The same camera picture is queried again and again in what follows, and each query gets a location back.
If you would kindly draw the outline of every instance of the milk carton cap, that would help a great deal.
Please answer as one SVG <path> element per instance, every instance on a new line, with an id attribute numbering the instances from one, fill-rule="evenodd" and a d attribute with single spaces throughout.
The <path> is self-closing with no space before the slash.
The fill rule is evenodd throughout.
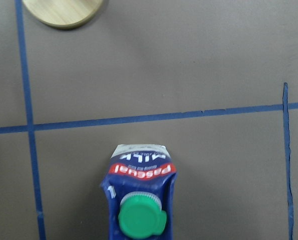
<path id="1" fill-rule="evenodd" d="M 163 233 L 167 214 L 161 210 L 158 196 L 149 192 L 131 192 L 123 197 L 120 206 L 119 225 L 126 236 L 140 240 Z"/>

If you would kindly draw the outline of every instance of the red label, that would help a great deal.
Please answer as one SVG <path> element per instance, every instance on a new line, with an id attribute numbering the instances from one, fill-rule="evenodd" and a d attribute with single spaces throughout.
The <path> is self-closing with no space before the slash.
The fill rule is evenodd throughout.
<path id="1" fill-rule="evenodd" d="M 172 163 L 166 163 L 154 170 L 149 170 L 149 171 L 134 170 L 132 168 L 127 167 L 124 164 L 116 163 L 116 164 L 113 164 L 109 170 L 109 174 L 127 175 L 139 180 L 151 180 L 156 177 L 168 175 L 175 172 L 176 172 L 176 168 Z"/>

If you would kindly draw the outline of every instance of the white carton top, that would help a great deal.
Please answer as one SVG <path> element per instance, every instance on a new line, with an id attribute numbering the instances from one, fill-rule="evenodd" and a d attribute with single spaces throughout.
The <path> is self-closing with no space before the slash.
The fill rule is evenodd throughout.
<path id="1" fill-rule="evenodd" d="M 157 144 L 120 144 L 115 149 L 114 153 L 112 154 L 112 158 L 123 154 L 123 153 L 129 153 L 129 152 L 141 152 L 141 151 L 153 151 L 158 153 L 163 153 L 170 157 L 170 154 L 168 153 L 167 149 L 163 145 L 157 145 Z"/>

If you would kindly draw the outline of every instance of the pascual logo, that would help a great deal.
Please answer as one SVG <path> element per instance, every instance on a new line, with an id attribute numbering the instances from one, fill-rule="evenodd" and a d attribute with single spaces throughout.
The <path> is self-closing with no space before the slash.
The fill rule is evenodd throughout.
<path id="1" fill-rule="evenodd" d="M 150 180 L 159 176 L 163 176 L 169 173 L 175 173 L 176 168 L 172 163 L 166 163 L 159 168 L 149 171 L 138 171 L 132 168 L 129 168 L 121 163 L 113 164 L 110 167 L 109 173 L 110 174 L 117 174 L 117 175 L 126 175 L 130 177 L 134 177 L 141 180 Z"/>
<path id="2" fill-rule="evenodd" d="M 152 160 L 156 160 L 157 158 L 161 158 L 161 159 L 165 159 L 166 155 L 164 154 L 159 154 L 159 153 L 143 153 L 143 152 L 133 152 L 133 153 L 129 153 L 129 154 L 124 154 L 120 156 L 120 159 L 126 159 L 126 160 L 131 160 L 132 158 L 135 158 L 138 160 L 138 163 L 142 163 L 143 159 L 144 162 L 147 163 L 148 161 Z"/>

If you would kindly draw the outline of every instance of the blue milk carton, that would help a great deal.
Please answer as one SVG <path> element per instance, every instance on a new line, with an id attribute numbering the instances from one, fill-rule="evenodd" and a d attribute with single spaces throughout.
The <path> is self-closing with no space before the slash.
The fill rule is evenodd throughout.
<path id="1" fill-rule="evenodd" d="M 109 202 L 109 240 L 172 240 L 176 175 L 165 146 L 118 145 L 101 183 Z"/>

